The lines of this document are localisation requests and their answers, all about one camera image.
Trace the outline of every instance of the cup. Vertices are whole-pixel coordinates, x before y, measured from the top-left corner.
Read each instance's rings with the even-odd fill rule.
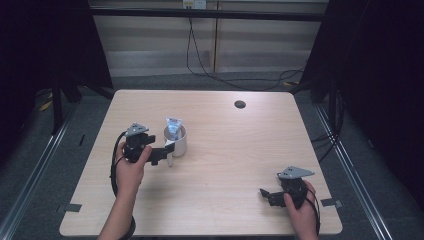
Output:
[[[187,131],[183,125],[181,125],[181,137],[177,140],[171,140],[171,134],[169,134],[168,127],[163,130],[163,136],[165,137],[165,143],[175,142],[175,149],[172,153],[173,157],[180,157],[187,151]]]

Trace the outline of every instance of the wooden table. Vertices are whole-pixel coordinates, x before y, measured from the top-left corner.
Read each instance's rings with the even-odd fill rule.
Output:
[[[243,109],[234,103],[242,100]],[[276,174],[289,165],[315,172],[305,177],[318,199],[331,198],[293,96],[289,93],[120,90],[110,105],[60,233],[95,236],[114,202],[110,163],[115,141],[133,122],[163,147],[165,118],[183,119],[188,150],[150,164],[134,208],[139,236],[291,235],[287,210],[270,207],[259,192],[281,191]],[[334,206],[321,209],[321,234],[342,225]]]

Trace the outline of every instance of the dark floor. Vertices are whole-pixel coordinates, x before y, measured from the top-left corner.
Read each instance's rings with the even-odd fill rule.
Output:
[[[246,78],[252,74],[226,74],[228,78]],[[274,79],[275,73],[260,74],[261,78]],[[274,82],[234,81],[244,88],[263,90]],[[223,82],[194,75],[152,76],[143,78],[114,79],[115,90],[128,89],[194,89],[194,90],[240,90]],[[279,84],[271,91],[286,91],[290,87]],[[70,115],[66,132],[51,162],[46,166],[39,184],[34,187],[22,218],[13,229],[13,239],[66,239],[59,233],[63,213],[58,206],[69,203],[78,183],[85,162],[108,110],[110,100],[81,88],[83,98]],[[27,121],[18,148],[13,151],[7,165],[0,170],[0,219],[8,216],[14,207],[21,190],[51,139],[53,114],[50,107],[39,112],[38,107],[47,96],[37,99],[37,106]],[[308,91],[295,95],[299,111],[311,139],[325,134],[319,120],[316,106],[310,101]],[[64,103],[64,112],[70,112],[73,105]],[[350,118],[347,111],[340,139],[348,152],[355,170],[362,179],[376,209],[383,217],[392,239],[424,239],[424,215],[402,184],[391,174],[381,155],[371,149],[368,139],[359,126]],[[331,146],[329,140],[314,143],[317,158]],[[334,236],[321,236],[321,239],[381,239],[370,223],[370,216],[364,210],[352,183],[346,175],[337,154],[331,151],[321,163],[321,167],[334,199],[343,206],[338,209],[343,231]],[[248,239],[280,239],[279,237],[249,237]]]

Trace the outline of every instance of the metal rail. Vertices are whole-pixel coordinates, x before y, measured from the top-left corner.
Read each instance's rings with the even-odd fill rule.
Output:
[[[334,144],[334,150],[339,157],[340,163],[342,164],[343,169],[345,170],[346,175],[351,182],[353,189],[355,190],[356,196],[361,202],[365,214],[367,215],[368,220],[370,221],[378,239],[393,240],[384,218],[381,216],[380,211],[377,209],[376,205],[371,199],[371,196],[365,188],[365,185],[363,184],[358,172],[356,171],[355,166],[347,154],[342,142],[340,139],[337,141],[334,139],[331,127],[328,123],[329,119],[327,113],[321,105],[316,105],[315,108],[331,143]]]
[[[13,204],[12,208],[7,213],[4,221],[0,225],[0,239],[8,240],[12,239],[26,209],[28,208],[32,197],[34,196],[35,191],[46,172],[52,157],[59,146],[60,141],[62,140],[68,124],[77,108],[77,104],[72,104],[69,114],[63,122],[62,126],[58,129],[57,133],[50,137],[50,140],[41,154],[41,157],[38,160],[37,165],[32,171],[28,181],[20,192],[18,198]]]
[[[229,10],[197,10],[197,9],[150,9],[124,7],[90,7],[90,8],[35,8],[36,14],[91,14],[97,16],[134,16],[134,17],[177,17],[177,18],[219,18],[219,19],[256,19],[322,22],[328,19],[325,14],[311,13],[279,13]]]

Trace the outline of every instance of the wall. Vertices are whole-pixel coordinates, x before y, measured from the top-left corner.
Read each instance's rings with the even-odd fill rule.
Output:
[[[182,1],[91,0],[90,5],[180,9]],[[326,6],[325,0],[207,1],[209,10],[324,13]],[[188,19],[94,18],[112,77],[189,72]],[[283,71],[305,64],[320,23],[193,19],[192,26],[199,57],[208,72]],[[201,72],[193,39],[188,55],[190,68]]]

